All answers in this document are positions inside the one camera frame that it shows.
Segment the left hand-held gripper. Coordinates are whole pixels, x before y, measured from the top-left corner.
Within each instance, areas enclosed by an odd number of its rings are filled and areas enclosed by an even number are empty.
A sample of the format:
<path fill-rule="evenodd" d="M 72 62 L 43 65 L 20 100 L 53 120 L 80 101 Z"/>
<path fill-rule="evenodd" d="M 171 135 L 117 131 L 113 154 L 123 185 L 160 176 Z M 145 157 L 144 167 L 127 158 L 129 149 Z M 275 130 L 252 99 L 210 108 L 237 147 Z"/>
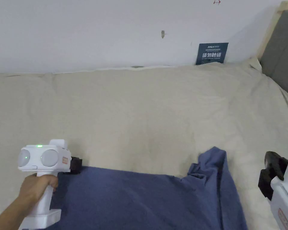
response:
<path fill-rule="evenodd" d="M 52 139 L 48 145 L 26 145 L 18 157 L 18 169 L 34 172 L 37 176 L 54 175 L 63 172 L 79 174 L 82 159 L 73 157 L 64 139 Z M 48 186 L 32 212 L 24 218 L 19 229 L 45 229 L 61 218 L 60 209 L 51 209 L 53 188 Z"/>

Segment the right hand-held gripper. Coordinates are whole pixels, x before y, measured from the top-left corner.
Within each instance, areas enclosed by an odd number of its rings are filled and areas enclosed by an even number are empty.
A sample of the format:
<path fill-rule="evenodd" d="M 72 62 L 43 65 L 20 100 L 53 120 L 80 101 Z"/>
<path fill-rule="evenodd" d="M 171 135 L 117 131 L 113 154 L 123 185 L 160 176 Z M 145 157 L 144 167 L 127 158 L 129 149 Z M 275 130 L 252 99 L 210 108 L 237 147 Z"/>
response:
<path fill-rule="evenodd" d="M 268 151 L 258 187 L 269 200 L 271 212 L 281 230 L 288 230 L 288 159 Z"/>

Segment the person's left hand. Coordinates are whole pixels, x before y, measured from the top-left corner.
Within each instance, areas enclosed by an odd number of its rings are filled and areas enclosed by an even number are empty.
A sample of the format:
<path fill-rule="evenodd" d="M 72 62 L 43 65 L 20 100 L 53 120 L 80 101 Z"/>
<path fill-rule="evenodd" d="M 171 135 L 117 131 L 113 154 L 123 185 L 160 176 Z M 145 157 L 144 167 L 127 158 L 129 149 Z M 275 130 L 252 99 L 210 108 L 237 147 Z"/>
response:
<path fill-rule="evenodd" d="M 32 208 L 42 198 L 48 186 L 56 190 L 58 177 L 54 175 L 29 175 L 21 184 L 18 198 L 24 200 Z"/>

